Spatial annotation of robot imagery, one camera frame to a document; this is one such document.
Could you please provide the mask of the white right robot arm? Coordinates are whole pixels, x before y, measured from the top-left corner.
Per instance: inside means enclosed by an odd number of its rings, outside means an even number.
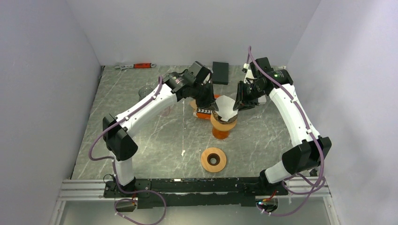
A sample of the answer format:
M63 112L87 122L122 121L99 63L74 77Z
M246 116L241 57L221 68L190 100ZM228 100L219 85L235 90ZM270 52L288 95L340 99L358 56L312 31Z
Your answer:
M282 154L281 160L260 173L259 190L269 195L276 190L277 183L293 175L316 167L324 175L324 162L331 148L329 137L322 137L305 113L293 80L287 70L269 71L255 75L243 69L245 77L238 83L235 110L246 110L258 105L258 99L268 96L276 105L285 122L292 148Z

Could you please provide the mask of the clear glass ribbed dripper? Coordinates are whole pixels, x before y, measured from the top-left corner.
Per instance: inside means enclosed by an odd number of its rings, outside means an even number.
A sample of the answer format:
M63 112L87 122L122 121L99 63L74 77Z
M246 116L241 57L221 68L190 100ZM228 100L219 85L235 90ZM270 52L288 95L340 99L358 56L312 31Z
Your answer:
M230 124L237 120L238 110L232 108L223 108L219 111L213 111L212 116L221 124Z

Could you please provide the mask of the clear glass jar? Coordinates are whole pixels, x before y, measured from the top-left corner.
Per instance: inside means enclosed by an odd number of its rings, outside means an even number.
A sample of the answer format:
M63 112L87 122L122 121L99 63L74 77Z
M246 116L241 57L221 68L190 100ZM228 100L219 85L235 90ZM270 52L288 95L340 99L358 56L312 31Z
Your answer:
M149 94L151 94L153 91L153 88L149 85L143 86L139 89L138 91L138 96L139 96L139 101L141 101L142 99L144 99L146 96L148 96Z

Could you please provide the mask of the orange glass carafe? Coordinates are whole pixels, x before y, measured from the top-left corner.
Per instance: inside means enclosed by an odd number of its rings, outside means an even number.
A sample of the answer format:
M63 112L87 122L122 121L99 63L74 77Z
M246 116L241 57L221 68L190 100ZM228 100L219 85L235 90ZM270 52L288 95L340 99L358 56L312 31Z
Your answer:
M212 134L216 139L223 140L223 139L226 139L230 135L230 129L229 130L218 130L216 127L213 127Z

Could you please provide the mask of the white paper coffee filter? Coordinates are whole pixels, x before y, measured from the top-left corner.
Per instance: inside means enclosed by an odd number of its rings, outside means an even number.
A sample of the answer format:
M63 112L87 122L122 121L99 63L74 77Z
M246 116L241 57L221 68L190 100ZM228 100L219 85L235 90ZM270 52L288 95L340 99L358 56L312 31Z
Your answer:
M216 99L216 105L218 107L218 111L215 111L220 117L221 121L228 122L230 119L234 118L238 114L238 110L234 110L235 100L222 95Z

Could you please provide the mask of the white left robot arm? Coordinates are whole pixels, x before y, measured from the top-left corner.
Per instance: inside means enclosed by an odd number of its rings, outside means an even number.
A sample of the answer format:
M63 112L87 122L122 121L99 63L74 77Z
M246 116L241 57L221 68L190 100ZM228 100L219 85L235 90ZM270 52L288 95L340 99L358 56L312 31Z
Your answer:
M193 98L197 107L216 110L213 72L198 61L182 72L171 72L158 78L157 87L130 109L103 119L107 149L115 163L116 191L128 197L135 190L132 157L138 150L133 137L155 115L185 98Z

